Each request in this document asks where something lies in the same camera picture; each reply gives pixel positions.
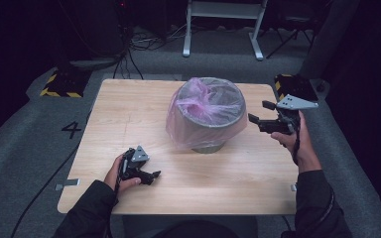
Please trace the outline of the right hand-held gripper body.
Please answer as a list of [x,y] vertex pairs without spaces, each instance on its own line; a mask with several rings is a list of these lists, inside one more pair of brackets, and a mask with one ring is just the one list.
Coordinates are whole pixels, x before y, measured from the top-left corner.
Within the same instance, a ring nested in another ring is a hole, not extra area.
[[278,119],[272,131],[287,135],[299,131],[301,121],[299,111],[316,108],[318,108],[316,102],[307,101],[291,94],[286,95],[274,105],[274,109],[278,113]]

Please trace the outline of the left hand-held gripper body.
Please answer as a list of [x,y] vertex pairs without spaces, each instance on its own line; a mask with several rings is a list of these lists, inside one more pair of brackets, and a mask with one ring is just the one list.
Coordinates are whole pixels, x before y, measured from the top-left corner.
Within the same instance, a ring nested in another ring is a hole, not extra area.
[[141,146],[136,149],[129,148],[122,156],[118,177],[121,180],[132,178],[145,178],[146,172],[141,168],[150,160],[150,157]]

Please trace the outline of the person's left hand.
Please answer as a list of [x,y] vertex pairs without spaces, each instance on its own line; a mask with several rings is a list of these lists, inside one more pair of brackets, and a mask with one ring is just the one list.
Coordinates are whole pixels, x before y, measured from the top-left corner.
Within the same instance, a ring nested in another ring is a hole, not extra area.
[[115,159],[111,169],[108,171],[108,173],[104,179],[104,182],[107,185],[109,185],[117,193],[117,195],[120,195],[126,189],[141,183],[141,180],[139,178],[130,178],[127,180],[118,180],[117,179],[118,169],[119,169],[121,159],[122,159],[122,155],[118,156]]

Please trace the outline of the person's right hand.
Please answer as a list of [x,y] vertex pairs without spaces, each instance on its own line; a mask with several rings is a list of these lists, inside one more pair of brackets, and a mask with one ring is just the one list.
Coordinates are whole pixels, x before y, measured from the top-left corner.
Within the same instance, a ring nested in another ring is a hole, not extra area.
[[[312,140],[306,124],[305,115],[302,111],[299,112],[299,115],[301,118],[299,135],[285,135],[279,132],[274,132],[271,134],[271,138],[277,140],[292,154],[292,156],[295,156],[298,162],[300,174],[310,171],[319,171],[321,170],[321,164],[312,145]],[[297,140],[300,141],[300,146],[297,154],[294,155],[294,148]]]

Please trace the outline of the black yellow striped base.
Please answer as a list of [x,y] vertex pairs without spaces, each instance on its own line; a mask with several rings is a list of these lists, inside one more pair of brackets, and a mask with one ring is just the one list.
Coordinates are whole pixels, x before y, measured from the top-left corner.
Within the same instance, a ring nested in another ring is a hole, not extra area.
[[63,73],[55,70],[42,89],[41,96],[81,98],[91,72],[80,70]]
[[290,94],[307,101],[318,101],[311,82],[298,74],[278,74],[274,78],[274,83],[279,99]]

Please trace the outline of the grey tape strip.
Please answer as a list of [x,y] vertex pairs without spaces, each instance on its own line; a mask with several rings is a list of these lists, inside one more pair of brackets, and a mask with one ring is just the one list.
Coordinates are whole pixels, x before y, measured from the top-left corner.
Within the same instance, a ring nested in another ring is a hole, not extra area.
[[79,178],[74,178],[74,179],[67,179],[64,183],[57,183],[55,185],[55,190],[63,190],[66,186],[76,186],[79,185],[80,181]]

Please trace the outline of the person's lap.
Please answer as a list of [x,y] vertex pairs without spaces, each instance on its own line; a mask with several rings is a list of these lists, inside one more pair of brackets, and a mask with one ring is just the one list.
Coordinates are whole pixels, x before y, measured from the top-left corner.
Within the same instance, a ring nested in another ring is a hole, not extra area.
[[169,226],[152,238],[239,238],[239,236],[224,225],[207,220],[191,220]]

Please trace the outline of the black tripod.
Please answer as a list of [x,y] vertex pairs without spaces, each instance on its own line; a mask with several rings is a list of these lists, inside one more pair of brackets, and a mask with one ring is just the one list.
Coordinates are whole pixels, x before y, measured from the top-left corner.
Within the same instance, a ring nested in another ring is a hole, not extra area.
[[274,53],[280,50],[289,40],[296,39],[299,33],[302,33],[309,43],[309,49],[312,48],[316,39],[316,20],[312,14],[305,13],[279,13],[278,22],[282,29],[290,31],[291,35],[282,41],[268,55],[269,59]]

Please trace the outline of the grey curtain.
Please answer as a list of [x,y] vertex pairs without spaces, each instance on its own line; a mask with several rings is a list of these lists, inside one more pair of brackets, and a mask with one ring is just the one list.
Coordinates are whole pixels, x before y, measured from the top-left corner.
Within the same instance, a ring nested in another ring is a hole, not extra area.
[[321,78],[335,53],[360,0],[333,0],[313,46],[304,60],[299,75],[307,79]]

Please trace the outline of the white metal stand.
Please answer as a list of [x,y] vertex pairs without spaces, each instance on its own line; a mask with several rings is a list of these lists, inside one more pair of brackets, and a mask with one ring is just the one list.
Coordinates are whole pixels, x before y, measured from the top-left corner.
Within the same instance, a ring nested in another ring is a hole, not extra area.
[[226,18],[240,20],[255,20],[254,30],[248,33],[249,40],[256,60],[263,60],[264,56],[258,43],[258,35],[269,0],[260,3],[225,3],[202,2],[188,0],[186,13],[186,35],[183,47],[185,58],[191,55],[191,20],[193,17]]

